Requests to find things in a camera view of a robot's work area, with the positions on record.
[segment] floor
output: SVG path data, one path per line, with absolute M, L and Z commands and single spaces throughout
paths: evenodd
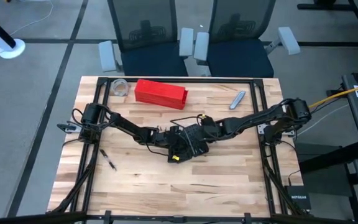
M 45 211 L 65 137 L 56 124 L 69 119 L 80 77 L 123 75 L 101 71 L 97 44 L 50 40 L 115 39 L 106 1 L 89 1 L 82 10 L 83 0 L 52 2 L 54 8 L 49 18 L 13 34 L 13 37 L 29 40 L 23 55 L 14 60 L 0 58 L 0 217 L 8 213 L 39 126 L 45 133 L 18 215 Z M 297 3 L 308 2 L 313 1 L 277 0 L 261 40 L 272 41 L 277 37 L 278 27 L 290 26 L 297 40 L 302 42 L 358 42 L 358 21 L 352 12 L 299 11 L 296 8 Z M 176 4 L 179 27 L 208 30 L 212 0 L 176 0 Z M 49 2 L 13 1 L 7 4 L 0 0 L 0 25 L 14 32 L 43 18 L 50 8 Z M 78 15 L 84 10 L 79 23 Z M 317 101 L 324 98 L 325 90 L 339 87 L 342 75 L 358 71 L 358 47 L 302 47 L 301 50 L 301 54 L 289 57 L 284 48 L 279 47 L 269 55 L 284 97 L 299 97 L 310 103 Z M 203 69 L 191 58 L 186 60 L 186 66 L 191 75 L 203 74 Z M 57 88 L 57 94 L 51 96 L 56 93 L 52 89 Z M 316 114 L 313 121 L 346 103 L 341 100 L 328 106 Z M 45 110 L 50 110 L 50 117 L 42 120 Z M 358 133 L 348 107 L 298 138 L 298 142 L 332 146 L 357 140 Z M 311 199 L 316 216 L 352 218 L 347 198 L 343 196 L 313 194 Z

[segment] yellow cable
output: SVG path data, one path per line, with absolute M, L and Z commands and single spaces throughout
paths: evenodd
M 314 108 L 315 106 L 318 106 L 318 105 L 320 105 L 320 104 L 322 104 L 322 103 L 325 103 L 325 102 L 328 101 L 328 100 L 331 100 L 331 99 L 333 99 L 333 98 L 337 98 L 337 97 L 342 96 L 342 95 L 346 95 L 346 94 L 348 94 L 348 93 L 352 93 L 352 92 L 357 91 L 357 90 L 358 90 L 358 88 L 354 88 L 354 89 L 351 89 L 351 90 L 346 90 L 346 91 L 343 91 L 343 92 L 341 92 L 341 93 L 332 95 L 332 96 L 327 97 L 327 98 L 325 98 L 325 99 L 323 99 L 323 100 L 320 100 L 320 101 L 317 102 L 317 103 L 313 103 L 312 105 L 309 106 L 309 108 Z

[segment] wooden table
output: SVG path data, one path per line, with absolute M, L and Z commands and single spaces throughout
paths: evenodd
M 85 104 L 92 102 L 97 80 L 98 77 L 82 77 L 75 108 L 83 111 Z M 130 85 L 127 97 L 111 93 L 108 106 L 139 126 L 158 125 L 164 129 L 172 125 L 169 123 L 171 119 L 200 113 L 214 119 L 253 113 L 248 84 L 175 83 L 189 90 L 183 111 L 136 102 L 135 83 Z M 264 85 L 268 106 L 279 103 L 282 92 L 278 80 L 265 79 Z M 235 110 L 229 110 L 241 90 L 247 92 L 246 96 Z M 181 124 L 195 122 L 195 119 L 188 119 Z M 66 140 L 75 138 L 77 135 L 68 134 Z M 283 140 L 292 143 L 288 137 Z M 55 208 L 73 187 L 82 145 L 74 142 L 63 148 L 49 210 Z M 209 153 L 204 156 L 181 164 L 169 164 L 166 157 L 150 153 L 129 135 L 114 128 L 105 129 L 100 148 L 106 151 L 117 171 L 98 154 L 88 214 L 102 215 L 105 210 L 111 210 L 115 215 L 243 217 L 244 212 L 249 212 L 252 217 L 270 217 L 256 128 L 246 129 L 234 139 L 212 143 L 209 147 Z M 156 147 L 151 149 L 167 152 Z M 286 144 L 277 146 L 277 156 L 285 185 L 288 175 L 299 170 L 298 159 L 296 152 Z M 300 172 L 291 176 L 291 182 L 293 185 L 303 184 Z M 273 184 L 272 188 L 276 211 L 280 212 L 278 193 Z M 83 191 L 79 199 L 81 204 L 82 197 Z

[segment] chair armrest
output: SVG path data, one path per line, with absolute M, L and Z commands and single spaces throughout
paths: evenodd
M 208 44 L 209 33 L 198 32 L 196 38 L 196 47 L 194 49 L 194 59 L 204 62 L 206 61 L 206 56 L 208 54 Z
M 194 30 L 182 28 L 179 40 L 179 56 L 188 57 L 193 55 Z
M 289 55 L 295 55 L 301 52 L 301 48 L 289 27 L 279 27 L 278 36 Z
M 99 43 L 99 56 L 103 72 L 115 71 L 119 68 L 114 54 L 114 47 L 110 40 Z

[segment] blue chair seat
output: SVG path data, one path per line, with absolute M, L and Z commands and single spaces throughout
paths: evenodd
M 213 77 L 273 78 L 274 71 L 258 39 L 210 44 L 207 56 Z
M 121 54 L 128 76 L 187 77 L 185 62 L 179 57 L 177 43 L 158 44 L 128 50 Z

